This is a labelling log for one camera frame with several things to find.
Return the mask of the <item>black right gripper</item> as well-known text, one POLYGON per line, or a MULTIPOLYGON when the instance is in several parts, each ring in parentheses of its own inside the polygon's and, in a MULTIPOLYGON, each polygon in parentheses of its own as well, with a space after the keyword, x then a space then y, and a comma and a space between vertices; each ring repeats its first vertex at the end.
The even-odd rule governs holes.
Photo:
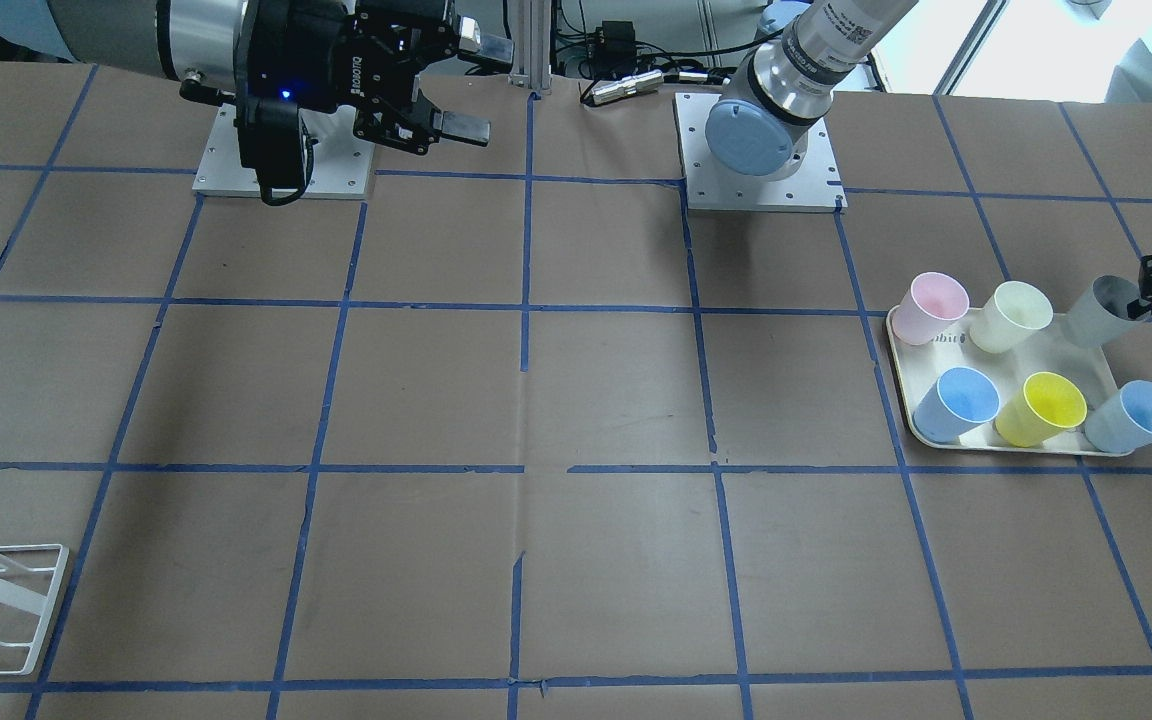
POLYGON ((236 106, 248 123, 291 127, 298 111, 357 111, 362 141, 424 156, 438 142, 488 146, 486 118, 440 109, 420 73, 457 56, 515 63, 511 38, 458 26, 452 1, 251 1, 236 50, 236 106))

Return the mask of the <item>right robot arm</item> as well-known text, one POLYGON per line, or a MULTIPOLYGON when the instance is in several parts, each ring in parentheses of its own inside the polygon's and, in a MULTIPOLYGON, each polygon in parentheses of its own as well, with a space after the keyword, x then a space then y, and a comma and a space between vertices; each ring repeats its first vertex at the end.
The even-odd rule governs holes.
POLYGON ((51 56, 177 81, 238 109, 357 109, 364 141, 424 156, 485 146, 490 126, 438 108, 420 73, 452 58, 509 69, 511 40, 452 1, 0 1, 0 36, 51 56))

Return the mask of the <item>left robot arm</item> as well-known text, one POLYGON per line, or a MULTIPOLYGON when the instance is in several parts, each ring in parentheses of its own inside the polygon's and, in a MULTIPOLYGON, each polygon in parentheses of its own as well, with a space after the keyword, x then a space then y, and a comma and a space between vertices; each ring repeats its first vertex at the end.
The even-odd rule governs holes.
MULTIPOLYGON (((741 176, 773 176, 832 108, 833 91, 914 9, 914 1, 812 1, 755 41, 708 109, 707 146, 741 176)), ((1130 319, 1152 314, 1152 255, 1140 260, 1130 319)))

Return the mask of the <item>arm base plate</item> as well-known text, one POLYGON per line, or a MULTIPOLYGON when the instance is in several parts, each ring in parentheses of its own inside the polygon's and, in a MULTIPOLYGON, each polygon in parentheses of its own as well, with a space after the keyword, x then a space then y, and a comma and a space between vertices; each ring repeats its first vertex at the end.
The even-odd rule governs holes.
POLYGON ((710 109, 719 94, 676 94, 680 159, 684 164, 687 204, 710 211, 805 211, 846 209, 846 191, 824 120, 799 145, 786 151, 786 162, 767 176, 728 168, 708 142, 710 109))
MULTIPOLYGON (((301 118, 306 131, 317 141, 314 172, 306 188, 306 199, 365 200, 376 146, 353 135, 356 109, 348 105, 332 114, 303 109, 301 118)), ((218 111, 192 190, 207 197, 259 200, 255 170, 241 165, 234 119, 236 108, 233 105, 223 105, 218 111)))

